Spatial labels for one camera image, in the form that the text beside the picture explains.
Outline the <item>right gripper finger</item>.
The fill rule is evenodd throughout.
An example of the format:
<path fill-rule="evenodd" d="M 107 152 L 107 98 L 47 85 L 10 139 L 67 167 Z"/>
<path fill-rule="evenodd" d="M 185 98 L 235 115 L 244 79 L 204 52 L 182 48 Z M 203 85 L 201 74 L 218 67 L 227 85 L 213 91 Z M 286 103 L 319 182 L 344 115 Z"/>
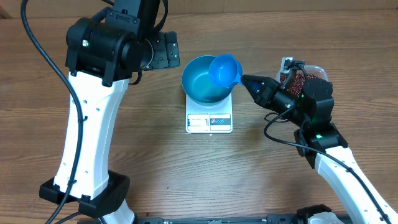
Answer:
<path fill-rule="evenodd" d="M 274 82 L 273 78 L 256 76 L 256 75 L 243 75 L 241 77 L 241 81 L 243 85 L 248 85 L 250 83 L 259 83 L 261 85 L 268 85 Z"/>
<path fill-rule="evenodd" d="M 263 85 L 264 85 L 263 82 L 257 82 L 257 81 L 247 81 L 244 83 L 244 86 L 246 87 L 247 91 L 254 100 L 261 99 L 261 93 L 262 93 L 261 90 Z"/>

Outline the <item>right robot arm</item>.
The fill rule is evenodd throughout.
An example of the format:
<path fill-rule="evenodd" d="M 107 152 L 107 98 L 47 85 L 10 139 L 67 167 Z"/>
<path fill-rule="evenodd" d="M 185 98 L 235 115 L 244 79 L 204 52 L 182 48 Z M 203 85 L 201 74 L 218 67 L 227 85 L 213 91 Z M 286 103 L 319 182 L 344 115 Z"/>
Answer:
<path fill-rule="evenodd" d="M 334 100 L 330 82 L 309 79 L 299 96 L 269 77 L 243 75 L 241 82 L 257 105 L 299 127 L 290 145 L 327 181 L 353 223 L 397 223 L 397 212 L 370 183 L 331 122 Z"/>

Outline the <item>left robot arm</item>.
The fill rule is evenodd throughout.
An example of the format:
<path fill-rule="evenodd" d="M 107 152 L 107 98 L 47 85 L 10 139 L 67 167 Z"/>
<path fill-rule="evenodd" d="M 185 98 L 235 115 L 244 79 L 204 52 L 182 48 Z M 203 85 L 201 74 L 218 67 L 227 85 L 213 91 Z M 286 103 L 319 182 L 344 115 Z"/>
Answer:
<path fill-rule="evenodd" d="M 66 35 L 70 112 L 63 157 L 55 177 L 40 186 L 42 199 L 101 223 L 135 223 L 126 195 L 129 177 L 108 168 L 121 100 L 132 75 L 180 65 L 177 35 L 157 18 L 167 1 L 115 1 L 83 17 Z"/>

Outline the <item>blue plastic measuring scoop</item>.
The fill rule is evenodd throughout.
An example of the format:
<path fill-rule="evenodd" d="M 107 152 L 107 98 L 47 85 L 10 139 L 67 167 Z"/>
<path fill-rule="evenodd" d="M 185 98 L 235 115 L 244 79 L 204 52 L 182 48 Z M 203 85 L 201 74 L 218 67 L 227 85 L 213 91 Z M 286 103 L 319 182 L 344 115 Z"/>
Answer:
<path fill-rule="evenodd" d="M 216 86 L 233 88 L 242 85 L 243 68 L 230 54 L 217 56 L 209 66 L 210 80 Z"/>

